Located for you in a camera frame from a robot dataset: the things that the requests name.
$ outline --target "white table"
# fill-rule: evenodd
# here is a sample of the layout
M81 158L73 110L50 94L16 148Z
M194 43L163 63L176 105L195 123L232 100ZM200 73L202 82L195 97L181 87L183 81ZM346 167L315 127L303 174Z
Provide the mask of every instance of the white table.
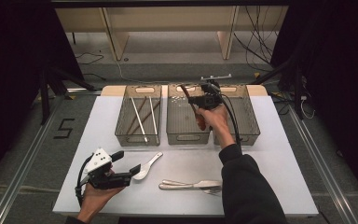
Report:
M133 179L131 185L110 200L101 213L121 217L222 217L221 194L158 188L163 179L185 183L202 179L221 180L220 148L213 144L212 135L207 145L168 145L166 100L163 98L162 101L160 146L121 147L115 129L122 97L97 97L53 212L73 215L79 211L74 188L81 164L102 147L109 154L125 151L124 158L113 163L113 169L118 173L128 172L133 166L149 161L158 151L164 155L154 163L145 179ZM253 146L242 147L243 153L255 158L287 216L316 216L315 203L272 100L269 96L251 96L251 101L261 134Z

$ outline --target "black cable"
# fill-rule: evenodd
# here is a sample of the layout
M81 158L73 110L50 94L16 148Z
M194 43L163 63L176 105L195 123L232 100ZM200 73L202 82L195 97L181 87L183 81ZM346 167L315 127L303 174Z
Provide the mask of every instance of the black cable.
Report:
M294 100L286 99L286 98L281 97L281 96L279 96L279 95L277 95L277 94L274 94L274 93L272 93L272 92L268 92L268 95L271 96L271 97L274 97L274 98L276 98L276 99L279 99L280 102L290 102L290 103L294 103L294 102L295 102Z
M256 56L257 58L261 59L263 62L269 64L268 61L266 61L265 59L263 59L263 58L262 58L260 55L258 55L256 52L252 51L252 50L249 49L245 44L243 44L242 41L240 41L240 39L237 37L237 35L236 35L235 33L234 33L234 36L235 36L235 38L238 40L238 42L240 42L241 46L242 46L244 49L246 49L247 51L250 51L251 53L254 54L254 56ZM246 59L246 62L249 64L249 62L248 62L248 57L247 57L247 52L246 52L246 58L245 58L245 59Z
M330 224L331 222L328 220L327 216L324 215L324 213L321 210L321 206L318 204L318 211L319 213L322 215L322 217L324 218L324 220L327 222L327 224Z
M234 106L232 105L231 100L228 98L228 96L226 96L225 94L222 94L222 96L225 96L228 99L229 105L231 106L232 114L234 115L234 122L235 125L237 125L237 129L238 129L237 115L235 114Z
M268 38L272 35L272 32L274 32L275 35L278 37L279 34L277 34L277 32L275 31L275 28L277 27L278 22L279 22L279 20L281 19L282 13L283 13L283 6L281 7L281 12L280 12L280 14L279 14L279 17L278 17L277 21L275 22L274 27L272 27L272 29L271 29L271 33L269 33L269 35L266 37L266 39L268 39Z
M103 81L106 81L106 78L100 77L97 74L93 74L93 73L85 73L85 74L83 74L83 76L95 76L95 77L102 79Z
M294 104L294 103L295 103L295 102L294 102L294 101L292 101L292 100L280 100L280 99L278 99L278 101L274 101L274 100L272 100L272 102L273 102L274 104L279 104L279 103Z
M269 54L269 57L271 58L272 57L272 49L268 48L267 47L267 44L266 44L266 39L264 38L264 23L266 22L266 17L267 17L267 13L269 12L269 6L267 7L267 10L266 12L264 13L264 20L263 20L263 23L261 23L261 31L263 32L263 37L260 36L260 38L262 39L263 41L263 44L264 46L266 47L266 50L267 50L267 53Z
M84 161L83 165L81 166L80 168L80 171L79 171L79 176L77 177L77 184L76 184L76 187L75 187L75 193L76 193L76 197L77 197L77 200L79 201L79 205L81 207L81 204L83 203L83 196L81 194L81 187L82 185L80 185L80 182L81 182L81 176L83 174L83 170L84 170L84 167L86 166L86 164L91 160L92 156L94 155L94 153L92 153L92 155L88 158L86 158L86 160Z
M220 100L222 101L223 105L226 107L227 109L227 112L231 118L231 122L232 122L232 125L234 127L234 132L235 132L235 142L237 143L238 146L241 146L241 139L240 139L240 133L238 132L238 126L237 124L235 123L235 119L234 119L234 116L232 115L232 112L230 110L230 108L228 107L226 101L223 99L223 97L220 95L220 93L214 88L214 87L211 87L211 89L216 93L216 95L220 98Z
M82 57L82 56L85 55L85 54L89 54L89 55L92 55L92 56L98 56L98 57L100 57L100 58L98 58L98 59L96 59L96 60L94 60L94 61L92 61L92 62L89 62L89 63L80 63L80 64L91 64L91 63L95 63L95 62L100 61L100 60L103 58L103 55L102 55L102 54L93 54L93 53L88 53L88 52L82 53L82 54L80 54L79 56L76 56L76 58L80 58L80 57Z
M251 14L249 13L249 10L248 10L248 7L245 7L246 9L246 12L248 13L248 17L252 23L252 26L254 27L254 30L252 31L252 35L257 39L257 41L260 43L260 47L261 47L261 53L263 54L263 56L265 57L265 59L267 60L267 57L266 55L264 54L264 51L263 51L263 47L266 48L267 50L271 50L269 47L267 47L266 43L264 43L264 40L261 38L261 35L258 31L258 28L256 28L256 26L258 27L258 24L255 25L252 17L251 17ZM258 17L259 17L259 7L256 8L256 19L257 19L257 22L258 22Z
M284 106L278 111L278 115L287 115L289 113L289 108L287 108L286 112L282 113L282 111L289 106L290 104L285 103Z

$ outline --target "metal rod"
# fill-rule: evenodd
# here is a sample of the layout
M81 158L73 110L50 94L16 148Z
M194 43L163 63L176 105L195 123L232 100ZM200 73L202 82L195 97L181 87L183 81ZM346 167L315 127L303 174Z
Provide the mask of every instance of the metal rod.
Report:
M152 103L152 98L149 96L149 101L150 101L150 110L152 111L152 118L153 118L153 126L155 128L155 135L156 135L156 140L158 143L158 134L157 134L157 127L156 127L156 119L154 116L154 111L153 111L153 103Z
M135 105L135 102L133 101L132 97L131 97L131 100L132 100L132 104L133 104L133 109L135 110L136 118L138 119L139 126L141 127L141 130L142 130L142 134L145 135L144 126L142 125L141 118L139 118L138 110L136 109L136 105Z
M63 96L57 96L54 99L53 106L51 108L51 114L46 120L44 125L41 125L39 131L34 138L33 143L30 145L24 159L21 162L19 169L17 170L16 174L13 176L9 186L7 187L7 191L5 192L4 196L1 198L0 201L0 224L4 223L7 214L11 208L11 205L14 203L16 196L19 192L19 189L22 183L25 180L31 166L34 163L34 159L39 152L39 149L42 147L42 144L46 138L47 132L51 126L52 121L54 120L56 111L60 107L61 103L63 102Z
M287 99L291 99L288 93L285 94ZM324 159L321 151L316 145L315 141L310 134L304 120L299 120L296 116L296 111L289 105L290 116L292 117L293 122L295 123L298 133L301 135L301 138L304 141L304 144L312 158L316 169L318 170L324 185L326 186L329 194L336 205L336 208L341 215L342 221L344 223L352 224L358 223L357 216L354 213L353 208L351 207L347 197L345 196L343 190L339 186L338 182L334 178L330 167Z

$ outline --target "white spoon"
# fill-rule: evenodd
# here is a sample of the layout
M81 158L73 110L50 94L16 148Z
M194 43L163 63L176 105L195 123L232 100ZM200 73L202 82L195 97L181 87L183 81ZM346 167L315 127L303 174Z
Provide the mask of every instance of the white spoon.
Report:
M134 178L136 180L141 180L141 179L145 178L147 173L149 173L150 167L152 166L153 162L155 162L161 156L162 156L162 152L159 152L149 162L147 162L144 165L141 165L141 171L137 175L133 176L132 178Z

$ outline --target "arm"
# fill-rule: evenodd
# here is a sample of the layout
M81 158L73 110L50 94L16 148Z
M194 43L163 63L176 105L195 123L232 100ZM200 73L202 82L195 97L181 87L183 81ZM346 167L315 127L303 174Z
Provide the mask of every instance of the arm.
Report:
M214 110L199 109L207 124L219 139L223 163L223 207L227 223L287 223L274 191L257 163L249 155L242 155L228 126L227 111L222 105Z
M92 219L103 209L109 200L124 188L95 189L91 184L86 185L83 203L77 218L68 217L66 224L91 223Z

